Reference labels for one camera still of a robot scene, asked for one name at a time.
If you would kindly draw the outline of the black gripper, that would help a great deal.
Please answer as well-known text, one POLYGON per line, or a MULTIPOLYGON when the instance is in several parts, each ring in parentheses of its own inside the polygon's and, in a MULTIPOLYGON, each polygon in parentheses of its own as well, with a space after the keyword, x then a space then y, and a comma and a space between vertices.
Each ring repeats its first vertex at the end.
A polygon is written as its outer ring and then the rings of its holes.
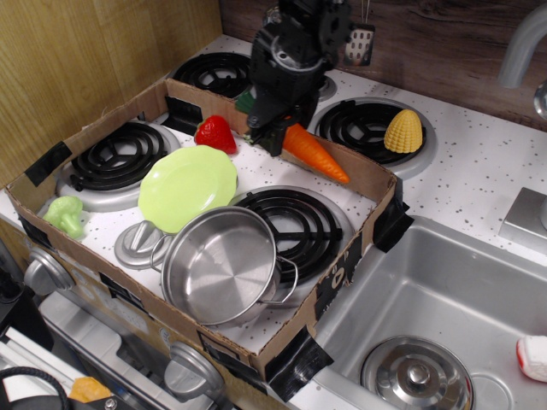
POLYGON ((249 127, 258 129, 245 133, 246 142, 262 146, 272 157, 281 155, 286 132, 297 120, 274 119, 317 91, 325 72, 332 69, 332 55, 324 46, 318 23, 283 20, 260 29, 250 58, 256 100, 247 119, 249 127))

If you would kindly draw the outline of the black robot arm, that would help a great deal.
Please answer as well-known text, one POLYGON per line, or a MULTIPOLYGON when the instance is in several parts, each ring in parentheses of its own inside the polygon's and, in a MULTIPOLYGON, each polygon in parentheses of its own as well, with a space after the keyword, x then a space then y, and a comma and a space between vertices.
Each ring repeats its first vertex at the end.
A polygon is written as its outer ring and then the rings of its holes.
POLYGON ((336 66, 352 29, 345 1, 279 1, 277 11, 252 44, 256 97, 247 116, 250 142, 272 156, 281 154, 289 126, 309 125, 325 72, 336 66))

